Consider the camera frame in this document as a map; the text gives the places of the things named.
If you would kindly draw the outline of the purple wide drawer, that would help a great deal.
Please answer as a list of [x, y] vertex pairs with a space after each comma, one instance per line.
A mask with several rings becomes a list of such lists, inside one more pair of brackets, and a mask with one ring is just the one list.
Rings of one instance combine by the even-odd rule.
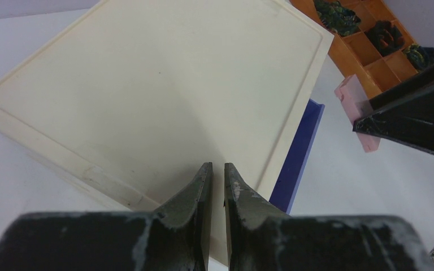
[[325, 105], [308, 101], [269, 202], [290, 214]]

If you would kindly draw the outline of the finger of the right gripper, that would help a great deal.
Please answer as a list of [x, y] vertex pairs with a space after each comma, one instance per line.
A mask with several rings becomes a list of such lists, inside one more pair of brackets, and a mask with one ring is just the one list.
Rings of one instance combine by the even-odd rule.
[[369, 100], [370, 105], [374, 110], [377, 110], [384, 105], [406, 97], [419, 89], [431, 86], [434, 84], [434, 64], [424, 69], [422, 72], [410, 77], [402, 83], [382, 92], [381, 94]]
[[434, 85], [356, 120], [353, 130], [434, 155]]

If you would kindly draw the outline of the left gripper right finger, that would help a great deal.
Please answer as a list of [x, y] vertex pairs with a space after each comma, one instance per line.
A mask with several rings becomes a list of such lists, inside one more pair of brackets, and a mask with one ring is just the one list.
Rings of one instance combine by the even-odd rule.
[[279, 210], [224, 166], [230, 270], [434, 270], [398, 216], [303, 216]]

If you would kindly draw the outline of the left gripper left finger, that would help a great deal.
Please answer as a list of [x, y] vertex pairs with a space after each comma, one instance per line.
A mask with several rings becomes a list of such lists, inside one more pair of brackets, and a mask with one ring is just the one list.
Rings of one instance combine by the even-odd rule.
[[36, 212], [0, 239], [0, 270], [206, 270], [213, 168], [151, 212]]

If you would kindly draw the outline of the cream drawer organizer cabinet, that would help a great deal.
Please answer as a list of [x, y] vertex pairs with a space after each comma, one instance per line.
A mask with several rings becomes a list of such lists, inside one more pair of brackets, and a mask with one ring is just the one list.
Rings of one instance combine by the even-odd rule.
[[286, 1], [102, 1], [0, 79], [0, 132], [90, 194], [151, 211], [224, 165], [268, 199], [333, 35]]

